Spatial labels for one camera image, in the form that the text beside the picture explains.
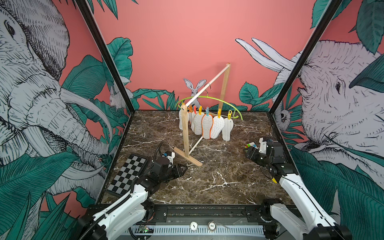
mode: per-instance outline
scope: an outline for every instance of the rabbit illustration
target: rabbit illustration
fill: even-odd
[[[201,87],[205,84],[206,80],[205,80],[205,79],[200,80],[200,82],[197,83],[196,88],[193,88],[193,84],[192,84],[191,81],[189,81],[188,79],[184,78],[184,82],[185,82],[187,88],[189,88],[189,89],[192,90],[191,97],[193,97],[194,95],[197,94],[199,88],[201,88]],[[195,99],[195,100],[191,103],[191,105],[192,105],[192,107],[193,107],[193,106],[196,106],[196,108],[198,108],[198,107],[201,106],[200,103],[199,103],[199,101],[198,101],[197,99]]]

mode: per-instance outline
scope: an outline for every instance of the wooden stand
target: wooden stand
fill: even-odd
[[[225,72],[224,74],[224,79],[223,79],[223,85],[222,85],[222,88],[221,88],[221,95],[220,95],[220,99],[223,100],[224,99],[224,96],[225,96],[225,91],[227,89],[227,83],[228,83],[228,77],[229,77],[229,71],[230,71],[230,66],[231,64],[230,63],[227,63],[226,67],[221,71],[219,72],[218,75],[216,75],[209,83],[207,83],[192,99],[190,99],[187,104],[182,104],[181,105],[181,119],[180,121],[182,121],[182,126],[183,126],[183,141],[184,141],[184,152],[180,149],[178,149],[177,147],[174,148],[174,151],[175,153],[179,154],[180,156],[182,156],[183,158],[185,158],[186,160],[190,161],[191,163],[195,164],[196,166],[198,167],[201,167],[203,166],[203,164],[196,160],[195,158],[193,158],[192,156],[190,156],[190,152],[192,152],[195,147],[199,144],[199,142],[201,141],[202,137],[199,139],[199,141],[193,146],[193,148],[191,149],[191,151],[189,151],[189,133],[188,133],[188,121],[189,121],[189,115],[188,115],[188,110],[187,110],[187,106],[192,103],[198,96],[200,96],[200,94],[208,87],[210,86],[210,84],[212,84],[222,73]],[[220,102],[219,103],[219,108],[222,108],[223,107],[223,103]]]

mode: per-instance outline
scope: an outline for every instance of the black cable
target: black cable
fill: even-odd
[[[317,209],[317,211],[320,213],[320,215],[322,216],[322,217],[324,217],[324,215],[321,213],[321,211],[316,207],[316,205],[315,205],[315,203],[312,201],[312,199],[309,197],[309,195],[307,194],[307,192],[303,189],[303,188],[301,188],[301,186],[299,185],[299,184],[297,184],[297,183],[295,183],[294,181],[292,181],[291,179],[288,179],[288,178],[286,178],[286,177],[284,177],[284,176],[281,176],[282,178],[284,178],[284,179],[286,179],[286,180],[288,180],[288,181],[290,181],[290,182],[293,182],[294,184],[296,184],[297,186],[299,186],[299,188],[301,189],[301,190],[303,190],[303,192],[305,193],[305,195],[307,195],[307,197],[308,197],[308,199],[312,202],[312,204],[315,206],[315,208]],[[327,219],[325,219],[324,218],[324,220],[329,224],[329,226],[343,239],[343,240],[345,240],[344,239],[344,237],[343,236],[341,236],[340,234],[339,234],[339,232],[327,221]]]

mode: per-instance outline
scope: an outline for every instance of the black metal frame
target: black metal frame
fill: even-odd
[[[337,8],[340,6],[341,2],[343,0],[332,0],[325,10],[325,13],[323,14],[322,18],[320,19],[318,25],[316,26],[315,30],[313,31],[311,38],[309,39],[307,45],[305,46],[302,54],[300,55],[299,59],[296,62],[296,65],[293,67],[291,74],[289,75],[288,79],[285,81],[285,84],[283,85],[279,95],[277,96],[277,99],[273,103],[271,109],[269,110],[269,113],[274,115],[277,107],[279,106],[280,102],[285,97],[286,93],[288,92],[289,88],[291,87],[293,81],[296,79],[297,75],[299,74],[301,68],[307,61],[308,57],[311,55],[313,49],[315,48],[317,42],[319,41],[320,37],[324,33],[325,29],[327,28],[329,22],[332,20],[332,17],[334,16]]]
[[[104,42],[103,36],[101,35],[99,28],[97,27],[97,24],[93,18],[93,14],[88,7],[87,1],[76,0],[76,3],[77,3],[77,6],[79,7],[81,14],[83,15],[85,22],[88,25],[88,28],[93,36],[93,39],[95,40],[101,52],[101,56],[103,57],[109,71],[111,72],[113,80],[116,82],[116,85],[118,86],[120,93],[122,94],[122,97],[124,98],[124,101],[127,104],[127,107],[130,113],[131,114],[134,113],[135,109],[133,108],[133,105],[128,97],[128,94],[125,91],[125,87],[120,79],[119,72],[116,69],[115,63],[109,53],[107,45]]]

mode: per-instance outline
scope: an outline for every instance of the wooden pole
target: wooden pole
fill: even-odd
[[[221,100],[224,100],[225,91],[227,90],[227,83],[228,83],[228,78],[229,78],[229,71],[231,69],[231,64],[227,63],[227,66],[229,66],[229,67],[224,72],[223,85],[221,86],[221,94],[220,94]],[[223,109],[223,102],[219,102],[218,107]]]
[[[184,152],[185,152],[185,156],[189,157],[189,134],[188,134],[189,115],[187,111],[187,106],[185,104],[181,105],[181,121],[183,123]]]

